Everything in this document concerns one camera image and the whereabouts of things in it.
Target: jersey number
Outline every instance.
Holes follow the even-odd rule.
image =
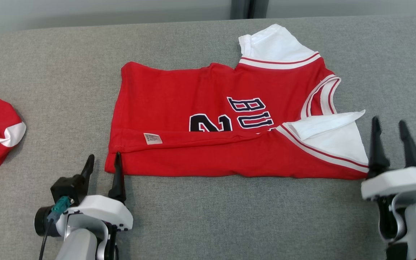
[[[190,117],[189,131],[191,132],[219,132],[219,131],[232,131],[231,119],[226,115],[218,117],[219,129],[211,120],[209,120],[206,114],[195,114]]]

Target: white stripe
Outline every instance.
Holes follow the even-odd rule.
[[[333,109],[333,112],[335,112],[335,114],[337,114],[337,109],[333,105],[333,94],[335,94],[335,90],[337,90],[337,87],[340,83],[341,83],[341,79],[340,79],[340,81],[338,81],[337,85],[333,88],[333,90],[330,93],[330,106]]]
[[[365,167],[362,167],[362,166],[353,164],[353,163],[351,163],[349,161],[340,160],[340,159],[337,159],[337,158],[333,158],[333,157],[324,155],[322,153],[316,152],[316,151],[314,151],[314,150],[312,150],[312,149],[310,149],[310,148],[302,145],[297,140],[295,140],[293,138],[293,136],[291,136],[283,128],[283,125],[279,125],[278,127],[276,127],[276,130],[279,131],[279,133],[281,133],[282,135],[284,135],[286,138],[288,138],[290,141],[292,141],[292,143],[294,143],[296,146],[298,146],[299,148],[301,148],[303,151],[309,153],[310,155],[312,155],[312,156],[314,156],[316,158],[319,158],[319,159],[321,159],[323,161],[326,161],[328,163],[333,163],[333,164],[341,165],[341,166],[344,166],[344,167],[347,167],[347,168],[351,168],[351,169],[354,169],[354,170],[357,170],[357,171],[360,171],[360,172],[363,172],[363,173],[366,173],[368,171],[368,168],[365,168]]]
[[[323,84],[331,79],[331,78],[335,78],[335,79],[339,79],[337,76],[331,74],[325,77],[325,79],[323,79],[322,81],[320,81],[320,83],[311,91],[311,93],[309,94],[309,96],[307,96],[306,101],[303,104],[303,107],[301,109],[301,119],[306,118],[306,110],[309,113],[309,116],[311,115],[311,102],[312,102],[312,97],[319,91],[319,89],[323,86]]]
[[[318,58],[320,58],[319,54],[315,55],[311,59],[308,59],[307,61],[299,62],[296,64],[266,64],[261,61],[250,61],[246,59],[241,59],[238,63],[246,64],[249,66],[256,66],[258,68],[263,68],[263,69],[295,69],[295,68],[299,68],[300,66],[310,64],[311,62],[317,60]]]
[[[318,54],[319,55],[319,52],[318,51],[314,51],[314,52],[312,52],[311,55],[307,55],[307,57],[304,57],[304,58],[301,57],[299,59],[294,59],[294,60],[271,60],[271,59],[264,59],[264,58],[253,57],[253,56],[250,56],[250,55],[247,55],[247,54],[242,54],[242,58],[249,58],[249,59],[253,59],[255,61],[259,61],[259,62],[295,63],[295,62],[305,61],[306,59],[309,59],[310,57],[314,56],[315,54]]]
[[[11,125],[4,130],[4,138],[0,138],[0,143],[6,147],[13,147],[22,139],[27,129],[25,123]]]
[[[330,90],[332,90],[332,87],[335,84],[335,81],[329,81],[327,84],[324,85],[322,89],[322,93],[320,94],[320,107],[322,108],[322,113],[324,115],[333,114],[332,110],[330,109],[330,106],[332,106],[332,109],[335,112],[335,114],[337,113],[337,111],[335,110],[335,107],[333,106],[333,93],[335,93],[335,90],[340,83],[341,83],[341,79],[337,81],[335,87],[333,88],[332,93],[330,93]]]

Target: white fabric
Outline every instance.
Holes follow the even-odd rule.
[[[305,145],[301,144],[299,141],[297,141],[294,138],[296,136],[293,135],[293,132],[288,132],[287,130],[285,130],[285,128],[282,125],[279,125],[276,128],[276,130],[279,131],[279,133],[284,135],[286,138],[288,138],[296,146],[301,148],[303,151],[309,153],[312,156],[315,156],[316,158],[319,158],[323,161],[327,161],[329,163],[345,166],[347,168],[351,168],[351,169],[354,169],[354,170],[357,170],[357,171],[361,171],[361,172],[367,172],[368,171],[367,167],[361,166],[361,165],[365,165],[364,163],[357,162],[358,164],[355,164],[350,160],[345,160],[346,157],[343,157],[343,156],[337,157],[334,154],[318,152],[318,151],[315,150],[315,148],[313,149],[312,147],[305,146]]]
[[[238,38],[241,53],[253,59],[269,59],[274,61],[301,61],[315,54],[284,27],[271,25],[253,35]]]
[[[4,138],[0,138],[0,143],[6,147],[17,145],[25,134],[26,129],[27,127],[23,122],[11,125],[4,130]]]
[[[307,146],[365,165],[368,158],[355,124],[364,113],[365,110],[312,116],[297,122],[283,123],[282,126],[291,130]]]

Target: white sleeve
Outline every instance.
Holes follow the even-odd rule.
[[[271,25],[253,35],[238,38],[243,56],[271,61],[300,61],[315,54],[284,27]]]

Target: red stripe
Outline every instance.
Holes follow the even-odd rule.
[[[349,162],[349,163],[352,163],[352,164],[355,164],[355,165],[357,165],[357,166],[360,166],[360,167],[364,167],[364,168],[368,168],[368,166],[367,165],[363,165],[363,164],[360,164],[360,163],[356,163],[355,161],[351,161],[350,159],[347,159],[347,158],[341,158],[341,157],[337,157],[337,156],[333,156],[333,155],[329,155],[328,153],[324,153],[324,152],[322,152],[322,151],[319,151],[319,150],[317,150],[317,149],[314,149],[314,148],[312,148],[312,147],[309,147],[309,146],[307,146],[307,145],[305,145],[304,143],[302,143],[300,140],[298,140],[288,129],[287,129],[287,127],[283,127],[297,142],[299,142],[302,146],[304,146],[304,147],[307,147],[307,148],[309,148],[309,149],[311,149],[311,150],[313,150],[313,151],[315,151],[315,152],[318,152],[318,153],[320,153],[320,154],[322,154],[322,155],[325,155],[325,156],[328,156],[328,157],[331,157],[331,158],[334,158],[334,159],[337,159],[337,160],[342,160],[342,161],[347,161],[347,162]]]
[[[335,87],[337,86],[339,81],[340,81],[340,79],[338,79],[337,82],[335,82],[335,84],[333,84],[333,87],[330,89],[330,92],[328,94],[328,107],[330,107],[330,111],[331,111],[332,114],[335,114],[335,111],[332,108],[332,99],[330,97],[332,96],[332,93],[335,90]]]
[[[329,81],[331,81],[331,80],[333,80],[333,79],[335,79],[335,78],[338,78],[337,76],[333,76],[333,77],[331,77],[330,79],[327,79],[326,81],[324,81],[323,83],[322,82],[320,82],[319,84],[317,84],[318,86],[320,85],[320,87],[318,87],[316,90],[315,90],[315,92],[311,92],[310,94],[309,94],[309,96],[312,96],[310,99],[309,99],[309,101],[307,102],[307,104],[306,104],[306,117],[309,117],[309,113],[308,113],[308,110],[310,110],[311,108],[310,108],[310,106],[311,106],[311,103],[312,103],[312,99],[314,98],[314,96],[313,95],[315,95],[317,92],[319,92],[319,90],[325,85],[325,84],[327,84]]]
[[[250,59],[250,58],[247,58],[247,57],[241,57],[241,59],[244,59],[244,60],[249,60],[249,61],[262,62],[263,64],[299,64],[299,63],[301,63],[301,62],[308,61],[308,60],[310,60],[310,59],[314,58],[314,57],[315,57],[316,55],[318,55],[318,54],[319,54],[319,53],[316,53],[316,54],[312,55],[311,57],[309,57],[309,58],[307,58],[307,59],[305,59],[305,60],[302,60],[302,61],[295,61],[295,62],[259,61],[259,60],[254,60],[254,59]]]

